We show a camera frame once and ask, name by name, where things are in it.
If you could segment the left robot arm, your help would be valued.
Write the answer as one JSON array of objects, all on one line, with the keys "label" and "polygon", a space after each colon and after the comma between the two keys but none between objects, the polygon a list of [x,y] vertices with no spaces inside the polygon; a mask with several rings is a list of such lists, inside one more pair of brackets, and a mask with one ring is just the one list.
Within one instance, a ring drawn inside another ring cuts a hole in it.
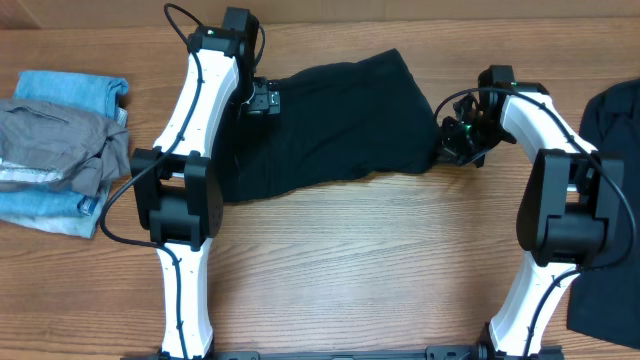
[{"label": "left robot arm", "polygon": [[131,174],[141,226],[161,262],[165,332],[160,359],[210,359],[208,257],[223,198],[216,142],[234,120],[275,116],[277,86],[255,74],[264,36],[247,9],[226,9],[221,27],[187,36],[188,69],[172,116],[149,150],[135,150]]}]

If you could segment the black shorts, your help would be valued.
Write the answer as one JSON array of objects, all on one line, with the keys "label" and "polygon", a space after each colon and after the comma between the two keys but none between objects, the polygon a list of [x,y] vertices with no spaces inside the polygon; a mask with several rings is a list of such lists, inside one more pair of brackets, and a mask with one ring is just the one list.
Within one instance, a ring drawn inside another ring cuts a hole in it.
[{"label": "black shorts", "polygon": [[421,174],[436,161],[433,111],[396,49],[277,85],[279,114],[243,115],[221,134],[216,170],[227,203],[372,172]]}]

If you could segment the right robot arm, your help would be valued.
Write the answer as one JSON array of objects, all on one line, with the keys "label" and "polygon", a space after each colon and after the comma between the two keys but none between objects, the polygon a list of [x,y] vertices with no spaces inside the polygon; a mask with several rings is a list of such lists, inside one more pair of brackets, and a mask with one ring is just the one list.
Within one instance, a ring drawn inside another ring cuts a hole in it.
[{"label": "right robot arm", "polygon": [[597,270],[621,210],[622,161],[603,157],[554,108],[539,83],[519,82],[509,65],[491,65],[472,89],[448,97],[438,160],[481,167],[501,142],[522,147],[532,170],[517,213],[524,257],[506,300],[475,345],[429,346],[428,359],[561,359],[541,341],[571,283]]}]

